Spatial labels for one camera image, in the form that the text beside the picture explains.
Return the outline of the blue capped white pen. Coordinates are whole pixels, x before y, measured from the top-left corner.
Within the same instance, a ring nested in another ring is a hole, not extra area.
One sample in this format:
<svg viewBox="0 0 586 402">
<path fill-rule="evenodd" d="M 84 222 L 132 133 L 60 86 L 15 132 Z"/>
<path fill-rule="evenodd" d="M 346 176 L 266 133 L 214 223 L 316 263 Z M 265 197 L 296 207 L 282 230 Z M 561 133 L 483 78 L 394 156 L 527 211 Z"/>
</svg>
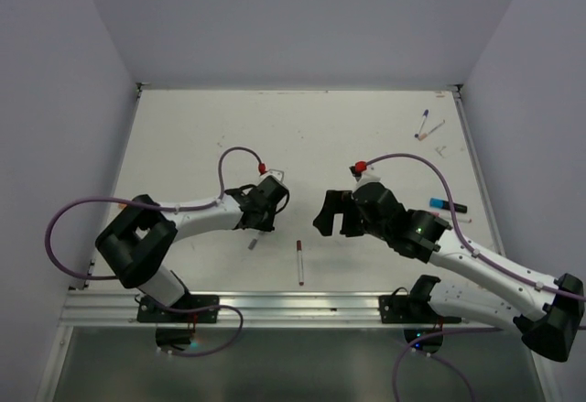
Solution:
<svg viewBox="0 0 586 402">
<path fill-rule="evenodd" d="M 424 127 L 424 125 L 425 125 L 425 123 L 426 123 L 426 121 L 428 119 L 428 116 L 429 116 L 429 109 L 425 109 L 424 112 L 423 112 L 423 114 L 422 114 L 422 116 L 421 116 L 421 120 L 420 120 L 420 122 L 418 124 L 418 130 L 414 134 L 414 138 L 417 138 L 418 139 L 420 137 L 420 135 L 422 134 L 423 127 Z"/>
</svg>

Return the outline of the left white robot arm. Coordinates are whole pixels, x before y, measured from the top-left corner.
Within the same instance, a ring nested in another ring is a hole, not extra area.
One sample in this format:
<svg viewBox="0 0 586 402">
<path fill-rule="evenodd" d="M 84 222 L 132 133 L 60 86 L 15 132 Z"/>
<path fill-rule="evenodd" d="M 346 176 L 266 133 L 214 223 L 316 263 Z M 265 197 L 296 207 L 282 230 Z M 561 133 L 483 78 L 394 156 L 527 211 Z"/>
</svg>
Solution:
<svg viewBox="0 0 586 402">
<path fill-rule="evenodd" d="M 172 206 L 141 195 L 98 235 L 95 248 L 124 288 L 141 291 L 167 320 L 182 321 L 190 311 L 190 293 L 164 266 L 170 247 L 216 231 L 271 233 L 279 205 L 289 199 L 288 188 L 273 175 L 229 189 L 207 203 Z"/>
</svg>

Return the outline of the red capped white pen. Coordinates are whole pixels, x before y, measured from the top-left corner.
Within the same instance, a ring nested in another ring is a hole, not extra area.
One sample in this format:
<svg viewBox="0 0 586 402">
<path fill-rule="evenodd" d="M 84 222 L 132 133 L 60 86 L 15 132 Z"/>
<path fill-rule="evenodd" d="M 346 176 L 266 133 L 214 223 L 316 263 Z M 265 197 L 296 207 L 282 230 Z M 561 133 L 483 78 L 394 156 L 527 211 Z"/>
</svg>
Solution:
<svg viewBox="0 0 586 402">
<path fill-rule="evenodd" d="M 304 265 L 303 265 L 303 248 L 301 240 L 296 241 L 296 257 L 297 257 L 297 269 L 298 269 L 298 284 L 300 286 L 305 285 L 304 276 Z"/>
</svg>

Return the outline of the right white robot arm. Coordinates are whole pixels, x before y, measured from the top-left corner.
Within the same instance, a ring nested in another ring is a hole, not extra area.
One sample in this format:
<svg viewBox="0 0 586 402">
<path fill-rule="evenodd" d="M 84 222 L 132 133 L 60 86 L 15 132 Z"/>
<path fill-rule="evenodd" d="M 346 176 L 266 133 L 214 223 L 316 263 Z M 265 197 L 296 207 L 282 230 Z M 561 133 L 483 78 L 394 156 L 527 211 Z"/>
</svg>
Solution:
<svg viewBox="0 0 586 402">
<path fill-rule="evenodd" d="M 416 321 L 434 316 L 477 321 L 520 335 L 534 353 L 564 363 L 585 313 L 583 282 L 566 273 L 537 272 L 504 258 L 457 232 L 440 217 L 406 209 L 382 183 L 356 190 L 329 190 L 313 221 L 323 236 L 370 235 L 408 259 L 449 270 L 473 283 L 471 288 L 422 276 L 410 290 L 409 314 Z"/>
</svg>

